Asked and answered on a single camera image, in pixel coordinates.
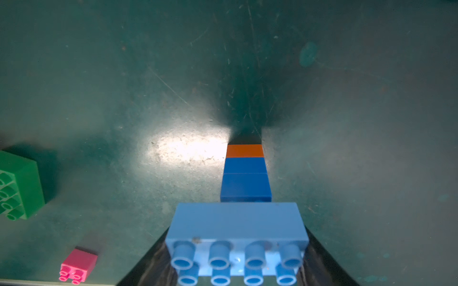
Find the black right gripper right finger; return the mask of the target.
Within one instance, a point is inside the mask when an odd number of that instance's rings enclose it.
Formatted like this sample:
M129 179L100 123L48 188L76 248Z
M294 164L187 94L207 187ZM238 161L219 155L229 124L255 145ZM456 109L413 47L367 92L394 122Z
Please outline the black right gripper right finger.
M297 286L359 286L312 232L305 229L310 242L297 273Z

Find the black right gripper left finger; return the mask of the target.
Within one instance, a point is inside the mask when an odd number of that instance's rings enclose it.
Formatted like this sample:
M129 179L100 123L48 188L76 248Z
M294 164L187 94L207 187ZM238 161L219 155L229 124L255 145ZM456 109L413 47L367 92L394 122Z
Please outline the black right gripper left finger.
M117 286L176 286L177 271L171 266L165 239L169 229L155 242Z

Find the light blue long lego brick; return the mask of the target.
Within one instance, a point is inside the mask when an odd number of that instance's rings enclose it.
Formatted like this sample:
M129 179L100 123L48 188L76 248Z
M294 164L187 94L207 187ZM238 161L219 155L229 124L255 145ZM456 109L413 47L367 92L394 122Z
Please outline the light blue long lego brick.
M165 238L181 286L292 286L309 242L295 203L180 203Z

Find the pink lego brick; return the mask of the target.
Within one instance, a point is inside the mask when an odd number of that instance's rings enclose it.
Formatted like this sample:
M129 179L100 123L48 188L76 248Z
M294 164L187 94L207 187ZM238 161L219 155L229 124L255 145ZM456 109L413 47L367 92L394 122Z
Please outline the pink lego brick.
M61 264L59 280L78 286L85 282L96 266L98 256L84 250L74 249Z

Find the dark blue lego brick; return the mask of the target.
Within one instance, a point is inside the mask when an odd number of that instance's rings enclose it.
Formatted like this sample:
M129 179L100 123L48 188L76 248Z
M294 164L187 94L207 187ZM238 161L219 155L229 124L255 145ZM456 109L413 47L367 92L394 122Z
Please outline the dark blue lego brick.
M271 202L272 192L267 174L225 174L221 202Z
M266 174L267 167L263 157L226 158L224 174Z

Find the orange lego brick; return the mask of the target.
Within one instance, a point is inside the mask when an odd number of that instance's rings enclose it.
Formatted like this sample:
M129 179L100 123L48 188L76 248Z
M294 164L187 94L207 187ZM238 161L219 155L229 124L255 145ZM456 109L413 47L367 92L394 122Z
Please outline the orange lego brick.
M226 158L263 158L264 150L261 144L229 144Z

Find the green long lego brick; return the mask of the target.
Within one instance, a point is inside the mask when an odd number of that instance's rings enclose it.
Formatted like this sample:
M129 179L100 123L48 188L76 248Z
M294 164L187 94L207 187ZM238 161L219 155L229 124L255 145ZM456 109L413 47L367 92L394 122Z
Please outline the green long lego brick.
M37 163L1 151L1 214L12 221L26 220L44 206Z

